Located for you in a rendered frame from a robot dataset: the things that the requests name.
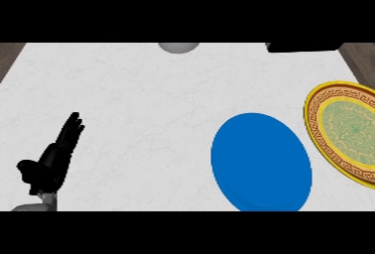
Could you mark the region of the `blue plate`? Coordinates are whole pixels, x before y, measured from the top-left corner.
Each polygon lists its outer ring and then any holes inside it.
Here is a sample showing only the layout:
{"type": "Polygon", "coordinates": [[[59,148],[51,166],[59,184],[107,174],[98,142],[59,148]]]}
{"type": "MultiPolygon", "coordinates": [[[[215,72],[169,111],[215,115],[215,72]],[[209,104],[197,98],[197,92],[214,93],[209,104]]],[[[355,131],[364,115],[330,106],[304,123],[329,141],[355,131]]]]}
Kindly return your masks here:
{"type": "Polygon", "coordinates": [[[211,147],[221,193],[240,211],[298,211],[311,187],[302,144],[286,125],[261,113],[231,117],[211,147]]]}

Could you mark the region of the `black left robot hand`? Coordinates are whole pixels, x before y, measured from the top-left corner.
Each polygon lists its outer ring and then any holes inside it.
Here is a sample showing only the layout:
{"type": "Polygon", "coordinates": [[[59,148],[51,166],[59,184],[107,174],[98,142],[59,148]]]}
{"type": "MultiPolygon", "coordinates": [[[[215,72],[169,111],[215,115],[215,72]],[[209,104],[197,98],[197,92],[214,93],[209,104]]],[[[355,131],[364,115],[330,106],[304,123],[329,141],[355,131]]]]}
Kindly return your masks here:
{"type": "Polygon", "coordinates": [[[84,128],[79,113],[73,112],[62,127],[56,142],[47,146],[39,160],[22,160],[17,163],[16,168],[22,181],[31,187],[29,195],[56,193],[60,189],[84,128]]]}

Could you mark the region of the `grey round object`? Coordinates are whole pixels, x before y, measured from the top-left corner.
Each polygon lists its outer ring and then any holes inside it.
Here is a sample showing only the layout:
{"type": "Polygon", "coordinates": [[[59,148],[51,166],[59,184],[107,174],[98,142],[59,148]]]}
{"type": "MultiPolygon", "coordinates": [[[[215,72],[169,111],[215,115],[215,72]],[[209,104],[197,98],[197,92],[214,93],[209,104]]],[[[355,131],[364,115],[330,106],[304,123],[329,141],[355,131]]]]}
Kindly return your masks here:
{"type": "Polygon", "coordinates": [[[159,48],[169,54],[186,54],[199,46],[197,43],[159,43],[159,48]]]}

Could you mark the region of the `yellow patterned plate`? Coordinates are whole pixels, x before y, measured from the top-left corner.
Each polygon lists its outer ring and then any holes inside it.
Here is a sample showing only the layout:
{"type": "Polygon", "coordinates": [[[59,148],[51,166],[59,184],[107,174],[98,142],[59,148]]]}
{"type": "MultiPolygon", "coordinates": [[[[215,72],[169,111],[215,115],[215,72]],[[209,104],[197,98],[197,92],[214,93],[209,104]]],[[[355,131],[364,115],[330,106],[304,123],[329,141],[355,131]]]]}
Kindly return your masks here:
{"type": "Polygon", "coordinates": [[[324,160],[375,190],[375,90],[342,80],[321,83],[307,95],[302,118],[324,160]]]}

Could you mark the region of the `black appliance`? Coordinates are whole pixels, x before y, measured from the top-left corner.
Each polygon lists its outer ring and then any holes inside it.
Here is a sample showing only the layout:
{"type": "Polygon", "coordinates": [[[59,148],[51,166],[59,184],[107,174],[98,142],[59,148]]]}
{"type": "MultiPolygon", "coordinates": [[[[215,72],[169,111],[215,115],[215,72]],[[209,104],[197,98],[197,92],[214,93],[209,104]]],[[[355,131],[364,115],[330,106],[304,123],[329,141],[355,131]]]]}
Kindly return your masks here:
{"type": "Polygon", "coordinates": [[[335,51],[341,43],[267,43],[270,53],[298,53],[335,51]]]}

